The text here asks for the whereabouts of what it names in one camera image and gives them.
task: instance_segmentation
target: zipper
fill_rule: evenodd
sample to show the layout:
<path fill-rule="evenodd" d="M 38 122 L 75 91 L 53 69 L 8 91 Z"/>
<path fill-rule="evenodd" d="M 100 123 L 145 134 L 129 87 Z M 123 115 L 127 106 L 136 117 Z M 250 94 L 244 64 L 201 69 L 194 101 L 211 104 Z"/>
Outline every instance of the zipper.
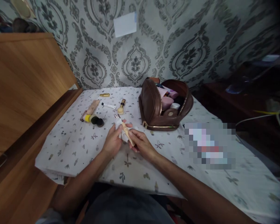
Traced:
<path fill-rule="evenodd" d="M 178 128 L 178 126 L 152 126 L 152 125 L 148 125 L 146 123 L 146 121 L 144 121 L 142 123 L 142 125 L 145 127 L 145 129 L 147 129 L 147 127 L 150 127 L 150 128 Z"/>
<path fill-rule="evenodd" d="M 160 109 L 160 114 L 159 114 L 159 116 L 161 116 L 161 113 L 162 113 L 162 107 L 163 107 L 163 102 L 162 102 L 162 98 L 161 98 L 161 94 L 160 94 L 160 92 L 159 92 L 159 95 L 160 95 L 160 100 L 161 100 L 161 109 Z"/>
<path fill-rule="evenodd" d="M 187 97 L 184 99 L 184 104 L 182 105 L 182 107 L 181 107 L 180 112 L 178 113 L 178 115 L 180 115 L 181 112 L 183 111 L 184 106 L 185 106 L 185 104 L 186 104 L 186 101 L 187 101 Z"/>

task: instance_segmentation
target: makeup brush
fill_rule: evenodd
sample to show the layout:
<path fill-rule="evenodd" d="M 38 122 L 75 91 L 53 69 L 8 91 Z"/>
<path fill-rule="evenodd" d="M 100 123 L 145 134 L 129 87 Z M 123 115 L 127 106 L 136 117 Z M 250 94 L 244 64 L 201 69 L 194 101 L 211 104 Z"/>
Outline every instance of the makeup brush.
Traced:
<path fill-rule="evenodd" d="M 115 114 L 114 117 L 116 118 L 120 118 L 119 114 Z M 129 134 L 128 134 L 128 128 L 125 125 L 125 123 L 121 120 L 121 124 L 122 124 L 122 129 L 124 130 L 125 135 L 127 136 L 127 138 L 129 139 L 130 143 L 132 144 L 132 146 L 135 146 L 135 143 L 133 142 L 133 140 L 130 138 Z"/>
<path fill-rule="evenodd" d="M 124 105 L 125 105 L 125 99 L 123 99 L 121 101 L 120 108 L 117 109 L 118 114 L 123 115 L 123 113 L 124 113 Z"/>

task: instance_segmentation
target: wallpaper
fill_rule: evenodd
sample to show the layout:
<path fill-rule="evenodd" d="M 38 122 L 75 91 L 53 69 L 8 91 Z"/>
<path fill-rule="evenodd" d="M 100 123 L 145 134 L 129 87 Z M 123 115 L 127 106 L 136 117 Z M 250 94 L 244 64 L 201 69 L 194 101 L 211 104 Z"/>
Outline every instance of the wallpaper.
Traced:
<path fill-rule="evenodd" d="M 280 21 L 266 0 L 30 0 L 84 89 L 140 87 L 148 76 L 193 89 L 228 77 L 280 47 Z M 115 38 L 113 19 L 137 13 L 137 32 Z M 0 14 L 17 16 L 9 0 Z"/>

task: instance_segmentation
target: wooden wardrobe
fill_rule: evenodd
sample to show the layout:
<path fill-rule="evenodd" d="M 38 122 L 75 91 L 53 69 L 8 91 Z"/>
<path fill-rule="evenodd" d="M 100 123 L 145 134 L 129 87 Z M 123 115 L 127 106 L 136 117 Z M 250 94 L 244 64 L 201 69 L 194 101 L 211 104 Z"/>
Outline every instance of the wooden wardrobe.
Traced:
<path fill-rule="evenodd" d="M 49 206 L 57 184 L 35 158 L 81 92 L 51 33 L 0 34 L 0 223 L 34 223 Z"/>

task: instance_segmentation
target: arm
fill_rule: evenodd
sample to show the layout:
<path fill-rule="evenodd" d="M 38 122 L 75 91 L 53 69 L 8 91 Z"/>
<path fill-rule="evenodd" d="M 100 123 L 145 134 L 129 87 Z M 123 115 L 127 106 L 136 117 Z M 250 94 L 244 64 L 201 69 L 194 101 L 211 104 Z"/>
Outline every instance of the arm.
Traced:
<path fill-rule="evenodd" d="M 255 223 L 223 196 L 160 155 L 144 133 L 132 129 L 129 134 L 137 145 L 136 148 L 130 145 L 130 148 L 139 151 L 183 194 L 189 205 L 200 213 L 198 218 L 212 223 Z"/>
<path fill-rule="evenodd" d="M 62 217 L 67 218 L 74 212 L 111 159 L 118 153 L 122 144 L 122 140 L 118 138 L 121 131 L 122 125 L 117 130 L 113 125 L 108 132 L 101 152 L 77 177 L 69 182 L 60 194 L 57 194 L 53 201 L 53 209 L 59 212 Z"/>
<path fill-rule="evenodd" d="M 101 151 L 81 173 L 78 174 L 58 194 L 53 202 L 53 209 L 63 217 L 69 217 L 88 194 L 94 182 L 98 179 L 112 157 Z"/>

